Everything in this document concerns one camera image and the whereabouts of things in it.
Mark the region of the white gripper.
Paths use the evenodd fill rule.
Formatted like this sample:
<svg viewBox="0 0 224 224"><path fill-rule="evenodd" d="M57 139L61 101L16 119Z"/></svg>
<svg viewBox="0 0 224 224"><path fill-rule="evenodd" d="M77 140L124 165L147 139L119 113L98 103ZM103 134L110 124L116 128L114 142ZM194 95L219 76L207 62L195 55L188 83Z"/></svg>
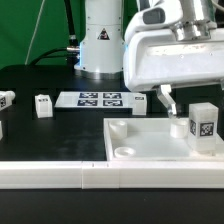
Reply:
<svg viewBox="0 0 224 224"><path fill-rule="evenodd" d="M170 119L177 117L171 86L224 79L224 28L203 10L154 6L134 15L125 32L124 82L133 92L157 89Z"/></svg>

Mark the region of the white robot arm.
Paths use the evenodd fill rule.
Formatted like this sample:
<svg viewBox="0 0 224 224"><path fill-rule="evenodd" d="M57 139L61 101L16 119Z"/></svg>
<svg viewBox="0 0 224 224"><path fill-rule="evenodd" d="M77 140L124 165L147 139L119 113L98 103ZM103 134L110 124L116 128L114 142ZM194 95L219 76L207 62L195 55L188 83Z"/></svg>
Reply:
<svg viewBox="0 0 224 224"><path fill-rule="evenodd" d="M136 0L138 12L122 27L123 0L85 0L81 74L119 73L132 92L155 90L171 117L173 88L219 83L224 88L224 28L211 0Z"/></svg>

